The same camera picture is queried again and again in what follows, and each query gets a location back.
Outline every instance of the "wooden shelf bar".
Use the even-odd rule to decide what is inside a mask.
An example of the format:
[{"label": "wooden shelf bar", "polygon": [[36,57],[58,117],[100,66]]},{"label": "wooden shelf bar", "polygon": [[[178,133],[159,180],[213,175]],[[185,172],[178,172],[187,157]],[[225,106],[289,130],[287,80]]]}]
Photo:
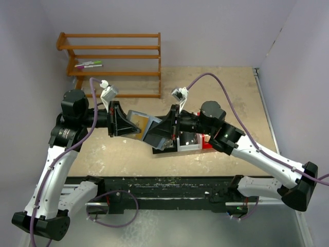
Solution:
[{"label": "wooden shelf bar", "polygon": [[142,72],[142,71],[71,71],[69,76],[158,76],[159,72]]},{"label": "wooden shelf bar", "polygon": [[80,59],[159,59],[159,55],[76,55]]},{"label": "wooden shelf bar", "polygon": [[[92,98],[92,94],[86,94],[87,98]],[[116,98],[161,98],[160,94],[118,94]]]},{"label": "wooden shelf bar", "polygon": [[157,50],[157,45],[61,45],[60,50]]},{"label": "wooden shelf bar", "polygon": [[158,34],[143,33],[65,33],[66,38],[157,38]]}]

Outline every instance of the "green marker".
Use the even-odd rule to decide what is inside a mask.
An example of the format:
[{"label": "green marker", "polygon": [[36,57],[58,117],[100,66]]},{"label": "green marker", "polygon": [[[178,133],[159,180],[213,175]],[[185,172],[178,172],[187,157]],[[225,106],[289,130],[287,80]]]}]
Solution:
[{"label": "green marker", "polygon": [[85,65],[93,65],[93,64],[101,64],[101,63],[102,63],[102,61],[95,61],[95,62],[89,61],[89,62],[84,62],[81,64],[76,64],[76,65],[74,65],[74,67],[76,68],[76,67],[81,67],[81,66],[85,66]]}]

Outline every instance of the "shelf rack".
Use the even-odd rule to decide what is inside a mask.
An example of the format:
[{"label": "shelf rack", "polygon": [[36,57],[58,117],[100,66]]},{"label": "shelf rack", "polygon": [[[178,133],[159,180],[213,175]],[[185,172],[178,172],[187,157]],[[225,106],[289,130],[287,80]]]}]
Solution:
[{"label": "shelf rack", "polygon": [[[68,38],[155,38],[158,39],[158,45],[70,45]],[[66,68],[68,76],[76,76],[76,89],[82,88],[85,76],[157,76],[159,78],[158,94],[119,94],[118,98],[160,98],[161,97],[161,37],[160,33],[141,34],[141,33],[100,33],[100,34],[78,34],[78,33],[60,33],[57,43],[57,50],[67,50],[69,61]],[[157,50],[157,55],[76,55],[74,50]],[[79,70],[75,65],[79,63],[78,59],[158,59],[158,71],[92,71]]]}]

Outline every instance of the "pink marker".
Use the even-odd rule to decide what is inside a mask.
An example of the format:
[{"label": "pink marker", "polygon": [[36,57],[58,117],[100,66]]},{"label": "pink marker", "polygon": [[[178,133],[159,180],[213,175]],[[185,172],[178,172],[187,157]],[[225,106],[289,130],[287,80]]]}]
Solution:
[{"label": "pink marker", "polygon": [[81,65],[81,66],[78,66],[77,68],[78,69],[83,69],[83,68],[93,68],[93,67],[102,67],[103,64],[97,64],[97,65]]}]

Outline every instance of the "floor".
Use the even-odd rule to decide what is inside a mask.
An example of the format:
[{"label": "floor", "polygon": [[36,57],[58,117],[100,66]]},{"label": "floor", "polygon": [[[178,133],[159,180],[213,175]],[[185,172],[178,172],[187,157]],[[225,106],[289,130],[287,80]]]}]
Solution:
[{"label": "floor", "polygon": [[[264,113],[257,83],[251,67],[164,67],[162,68],[161,99],[120,98],[125,112],[136,110],[150,115],[166,115],[176,103],[170,92],[175,87],[190,84],[197,76],[212,72],[223,82],[233,105],[253,137],[263,146],[275,151],[275,145]],[[157,81],[150,78],[105,78],[121,92],[152,91]],[[88,82],[83,85],[88,91]],[[218,83],[205,76],[189,91],[185,110],[197,112],[204,101],[216,100],[227,112],[226,121],[240,127]],[[181,152],[153,155],[151,147],[125,137],[110,138],[107,129],[96,129],[83,144],[69,176],[227,176],[265,175],[257,167],[218,152]]]},{"label": "floor", "polygon": [[[118,229],[86,220],[85,210],[72,218],[66,236],[51,247],[305,247],[296,213],[285,205],[260,205],[241,222],[205,210],[141,210],[132,224]],[[101,221],[121,224],[134,213],[101,216]],[[47,240],[36,237],[37,246],[46,246]]]}]

